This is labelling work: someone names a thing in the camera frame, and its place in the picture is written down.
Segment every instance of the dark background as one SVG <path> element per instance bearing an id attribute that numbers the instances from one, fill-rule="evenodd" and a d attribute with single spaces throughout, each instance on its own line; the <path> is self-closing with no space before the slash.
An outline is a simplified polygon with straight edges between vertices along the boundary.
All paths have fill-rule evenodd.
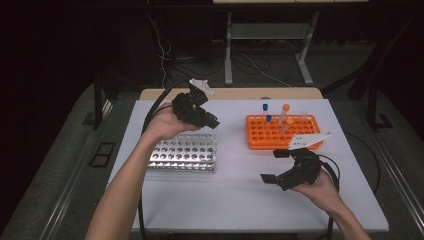
<path id="1" fill-rule="evenodd" d="M 166 1 L 151 2 L 166 4 Z M 422 13 L 419 2 L 380 0 L 361 7 L 329 6 L 321 11 L 314 42 L 343 44 L 365 40 L 387 49 L 389 40 L 415 16 L 399 41 L 390 47 L 390 53 L 373 80 L 423 137 L 420 116 L 424 109 L 424 61 L 421 59 L 424 22 L 423 14 L 417 14 L 420 9 Z M 95 76 L 100 76 L 109 98 L 116 98 L 122 91 L 139 92 L 147 87 L 161 87 L 156 36 L 146 13 L 82 11 L 79 4 L 81 2 L 76 1 L 57 5 L 53 1 L 0 0 L 3 112 L 0 124 L 0 232 L 72 106 Z M 194 51 L 206 58 L 210 53 L 209 41 L 225 36 L 225 12 L 155 12 L 152 16 L 160 17 L 161 33 L 176 48 L 193 50 L 194 46 Z M 251 11 L 248 16 L 247 21 L 270 21 L 271 16 L 280 17 L 275 11 L 271 15 Z M 381 52 L 376 52 L 375 56 L 381 60 Z M 368 85 L 369 78 L 363 79 L 363 84 Z"/>

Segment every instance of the test tube rack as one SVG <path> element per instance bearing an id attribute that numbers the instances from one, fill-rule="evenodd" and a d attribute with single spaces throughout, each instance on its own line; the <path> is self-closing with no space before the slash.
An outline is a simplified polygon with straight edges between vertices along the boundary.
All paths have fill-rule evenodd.
<path id="1" fill-rule="evenodd" d="M 216 171 L 214 134 L 179 134 L 158 143 L 150 156 L 148 171 Z"/>
<path id="2" fill-rule="evenodd" d="M 288 149 L 295 134 L 320 133 L 317 121 L 311 114 L 287 114 L 281 125 L 278 125 L 278 119 L 279 115 L 272 115 L 270 122 L 266 121 L 264 115 L 246 116 L 246 130 L 250 149 Z M 287 124 L 287 119 L 292 119 L 293 123 L 284 133 L 281 133 L 281 129 Z M 308 149 L 317 149 L 321 144 L 322 141 L 309 146 Z"/>

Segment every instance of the gray floor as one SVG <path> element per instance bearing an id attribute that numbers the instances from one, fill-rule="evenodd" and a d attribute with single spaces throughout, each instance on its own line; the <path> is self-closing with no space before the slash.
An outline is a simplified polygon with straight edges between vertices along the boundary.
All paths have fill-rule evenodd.
<path id="1" fill-rule="evenodd" d="M 293 54 L 300 44 L 279 42 L 267 45 L 237 43 L 233 46 L 233 87 L 305 86 Z M 363 64 L 371 53 L 371 43 L 313 44 L 306 63 L 312 75 L 313 87 L 324 88 Z M 208 79 L 214 87 L 226 87 L 223 72 L 223 49 L 216 46 L 216 58 L 199 62 L 188 53 L 178 52 L 174 67 L 168 72 L 178 80 L 187 74 Z M 252 67 L 250 60 L 261 67 L 264 76 Z M 346 131 L 346 137 L 369 182 L 376 184 L 377 168 L 373 153 L 381 165 L 381 182 L 376 193 L 390 225 L 389 232 L 371 233 L 373 239 L 424 239 L 422 228 L 414 219 L 416 202 L 424 201 L 424 144 L 393 104 L 383 94 L 378 96 L 378 113 L 385 114 L 393 128 L 372 132 L 365 123 L 365 102 L 350 101 L 346 95 L 351 83 L 330 92 L 325 97 Z M 83 239 L 88 223 L 101 197 L 113 162 L 118 153 L 128 118 L 139 93 L 122 92 L 118 100 L 105 108 L 105 120 L 98 130 L 85 125 L 93 113 L 93 89 L 88 88 L 70 112 L 68 121 L 58 135 L 32 185 L 22 199 L 1 239 Z M 115 143 L 112 157 L 105 168 L 88 167 L 102 142 Z M 397 167 L 407 185 L 399 184 Z M 408 188 L 414 195 L 408 195 Z M 169 239 L 315 239 L 318 235 L 300 234 L 172 234 Z M 152 239 L 164 236 L 151 236 Z M 131 239 L 139 239 L 138 232 Z M 338 233 L 334 239 L 341 239 Z"/>

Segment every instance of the orange rack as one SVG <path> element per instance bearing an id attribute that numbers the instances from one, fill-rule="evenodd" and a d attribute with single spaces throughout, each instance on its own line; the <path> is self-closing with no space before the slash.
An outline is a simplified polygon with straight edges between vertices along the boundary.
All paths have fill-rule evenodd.
<path id="1" fill-rule="evenodd" d="M 288 149 L 293 135 L 320 133 L 318 124 L 313 115 L 287 114 L 280 126 L 277 126 L 278 118 L 279 115 L 272 115 L 271 121 L 267 122 L 265 115 L 246 116 L 247 139 L 250 149 Z M 282 132 L 282 128 L 287 122 L 292 122 L 292 124 L 289 125 L 285 132 Z M 309 146 L 308 149 L 317 149 L 321 143 L 322 141 L 315 143 Z"/>

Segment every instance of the white tabletop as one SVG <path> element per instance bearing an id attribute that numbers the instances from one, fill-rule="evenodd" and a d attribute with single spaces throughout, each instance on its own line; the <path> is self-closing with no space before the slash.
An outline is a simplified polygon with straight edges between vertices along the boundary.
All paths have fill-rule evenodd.
<path id="1" fill-rule="evenodd" d="M 314 150 L 340 167 L 340 194 L 367 231 L 388 231 L 377 203 L 325 99 L 210 100 L 202 107 L 218 117 L 216 173 L 148 172 L 143 187 L 145 227 L 152 232 L 313 232 L 327 227 L 328 215 L 303 195 L 264 184 L 261 173 L 279 175 L 293 167 L 292 158 L 273 157 L 271 150 L 250 150 L 245 117 L 261 114 L 262 104 L 279 114 L 306 111 L 321 132 L 332 136 Z M 129 156 L 153 101 L 137 101 L 109 182 Z M 211 132 L 204 128 L 202 132 Z M 133 228 L 139 228 L 136 216 Z"/>

